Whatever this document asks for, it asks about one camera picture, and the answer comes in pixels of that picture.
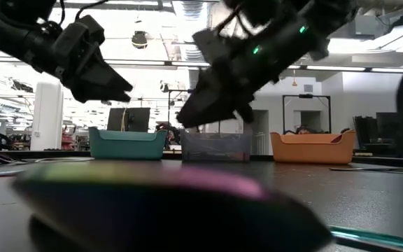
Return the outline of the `background black robot arms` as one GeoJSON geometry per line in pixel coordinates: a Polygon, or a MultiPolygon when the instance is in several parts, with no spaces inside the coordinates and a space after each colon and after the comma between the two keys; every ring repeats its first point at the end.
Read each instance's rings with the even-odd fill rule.
{"type": "Polygon", "coordinates": [[[167,122],[158,123],[155,126],[155,131],[165,130],[167,131],[167,139],[165,141],[164,148],[166,150],[171,149],[171,145],[180,145],[181,144],[181,135],[180,130],[176,127],[170,125],[167,122]]]}
{"type": "Polygon", "coordinates": [[[299,126],[295,131],[292,130],[286,130],[284,131],[284,134],[329,134],[330,132],[328,131],[318,131],[315,129],[311,129],[307,126],[301,125],[299,126]]]}

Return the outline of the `long ceiling light strip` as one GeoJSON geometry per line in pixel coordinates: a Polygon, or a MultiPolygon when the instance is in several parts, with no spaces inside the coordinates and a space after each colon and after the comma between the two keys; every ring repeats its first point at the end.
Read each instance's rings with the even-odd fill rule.
{"type": "MultiPolygon", "coordinates": [[[[22,61],[14,57],[0,57],[0,62],[22,64],[22,61]]],[[[177,68],[185,67],[190,70],[206,69],[210,66],[206,62],[194,61],[169,61],[169,60],[121,60],[107,59],[106,62],[115,67],[161,67],[177,68]]],[[[372,72],[383,74],[403,74],[403,68],[399,67],[368,67],[368,66],[324,66],[324,65],[296,65],[287,66],[286,69],[307,70],[307,71],[348,71],[348,72],[372,72]]]]}

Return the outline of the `orange plastic bin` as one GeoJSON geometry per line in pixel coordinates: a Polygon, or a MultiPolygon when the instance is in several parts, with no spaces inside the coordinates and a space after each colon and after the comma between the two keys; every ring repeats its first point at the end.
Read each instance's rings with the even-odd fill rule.
{"type": "Polygon", "coordinates": [[[338,134],[271,133],[275,162],[347,165],[353,157],[354,143],[330,143],[338,134]]]}

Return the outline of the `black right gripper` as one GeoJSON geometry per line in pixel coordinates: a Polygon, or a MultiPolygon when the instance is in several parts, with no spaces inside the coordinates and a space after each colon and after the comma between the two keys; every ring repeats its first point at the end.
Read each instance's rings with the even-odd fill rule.
{"type": "Polygon", "coordinates": [[[178,115],[184,127],[197,127],[241,117],[245,123],[254,121],[250,103],[254,92],[313,49],[313,30],[306,14],[310,6],[274,6],[253,10],[237,6],[232,17],[243,13],[252,25],[266,27],[246,38],[222,38],[222,78],[212,69],[201,70],[194,92],[178,115]]]}

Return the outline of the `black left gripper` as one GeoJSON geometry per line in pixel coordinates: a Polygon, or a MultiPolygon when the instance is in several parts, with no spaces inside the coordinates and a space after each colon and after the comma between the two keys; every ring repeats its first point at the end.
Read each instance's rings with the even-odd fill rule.
{"type": "Polygon", "coordinates": [[[23,60],[70,89],[81,103],[90,100],[128,102],[133,85],[104,59],[88,28],[73,22],[62,31],[26,30],[22,35],[23,60]]]}

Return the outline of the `white round pillar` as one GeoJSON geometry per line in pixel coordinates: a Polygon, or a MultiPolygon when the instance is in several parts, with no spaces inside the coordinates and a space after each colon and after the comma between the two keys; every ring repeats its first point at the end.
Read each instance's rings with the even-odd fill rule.
{"type": "Polygon", "coordinates": [[[37,83],[31,126],[31,151],[61,148],[63,102],[61,84],[48,81],[37,83]]]}

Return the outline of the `silver air duct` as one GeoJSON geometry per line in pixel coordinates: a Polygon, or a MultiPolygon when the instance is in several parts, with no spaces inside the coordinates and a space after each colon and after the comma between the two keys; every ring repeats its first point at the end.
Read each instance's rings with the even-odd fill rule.
{"type": "Polygon", "coordinates": [[[192,35],[207,28],[208,4],[198,1],[172,1],[172,5],[177,18],[181,59],[186,62],[204,62],[204,57],[195,45],[192,35]]]}

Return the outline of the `black stand frame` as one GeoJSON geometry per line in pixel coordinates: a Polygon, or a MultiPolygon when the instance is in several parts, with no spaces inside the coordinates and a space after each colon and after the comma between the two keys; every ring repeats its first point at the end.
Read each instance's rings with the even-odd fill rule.
{"type": "Polygon", "coordinates": [[[282,96],[283,134],[300,128],[313,133],[332,132],[332,101],[327,95],[284,94],[282,96]]]}
{"type": "Polygon", "coordinates": [[[192,94],[194,92],[193,89],[189,90],[176,90],[176,89],[169,89],[167,92],[167,123],[169,124],[171,121],[170,115],[171,115],[171,107],[174,106],[175,101],[181,101],[184,102],[184,98],[181,97],[182,93],[186,94],[192,94]]]}

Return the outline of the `black equipment rack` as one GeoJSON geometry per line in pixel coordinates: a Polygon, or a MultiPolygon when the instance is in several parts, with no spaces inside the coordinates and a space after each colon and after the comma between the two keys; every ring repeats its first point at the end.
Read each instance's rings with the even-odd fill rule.
{"type": "Polygon", "coordinates": [[[400,120],[396,112],[377,112],[376,117],[355,116],[359,149],[372,155],[396,156],[400,120]]]}

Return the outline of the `black table edge rail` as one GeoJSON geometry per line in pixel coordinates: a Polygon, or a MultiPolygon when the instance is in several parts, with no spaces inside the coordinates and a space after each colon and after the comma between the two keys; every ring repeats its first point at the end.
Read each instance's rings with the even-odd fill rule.
{"type": "MultiPolygon", "coordinates": [[[[0,156],[13,159],[41,159],[41,158],[88,158],[89,151],[71,151],[71,150],[0,150],[0,156]]],[[[403,167],[403,158],[394,157],[360,157],[353,156],[352,162],[368,165],[383,165],[389,167],[403,167]]]]}

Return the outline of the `grey translucent plastic bin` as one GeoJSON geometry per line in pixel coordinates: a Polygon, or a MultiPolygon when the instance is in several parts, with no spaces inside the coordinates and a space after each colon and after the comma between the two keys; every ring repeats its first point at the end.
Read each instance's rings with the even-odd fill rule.
{"type": "Polygon", "coordinates": [[[249,162],[250,150],[249,134],[181,130],[182,159],[186,162],[249,162]]]}

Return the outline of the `black fork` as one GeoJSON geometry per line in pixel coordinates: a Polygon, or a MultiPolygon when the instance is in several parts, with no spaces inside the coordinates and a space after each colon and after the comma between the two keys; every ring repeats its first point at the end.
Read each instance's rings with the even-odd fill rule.
{"type": "Polygon", "coordinates": [[[385,172],[403,174],[403,168],[330,168],[336,172],[385,172]]]}

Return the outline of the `teal plastic bin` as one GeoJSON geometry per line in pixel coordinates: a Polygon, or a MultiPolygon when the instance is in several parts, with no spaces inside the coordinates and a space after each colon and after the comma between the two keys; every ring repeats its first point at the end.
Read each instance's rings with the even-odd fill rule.
{"type": "Polygon", "coordinates": [[[90,155],[100,160],[160,160],[167,131],[118,132],[89,128],[90,155]]]}

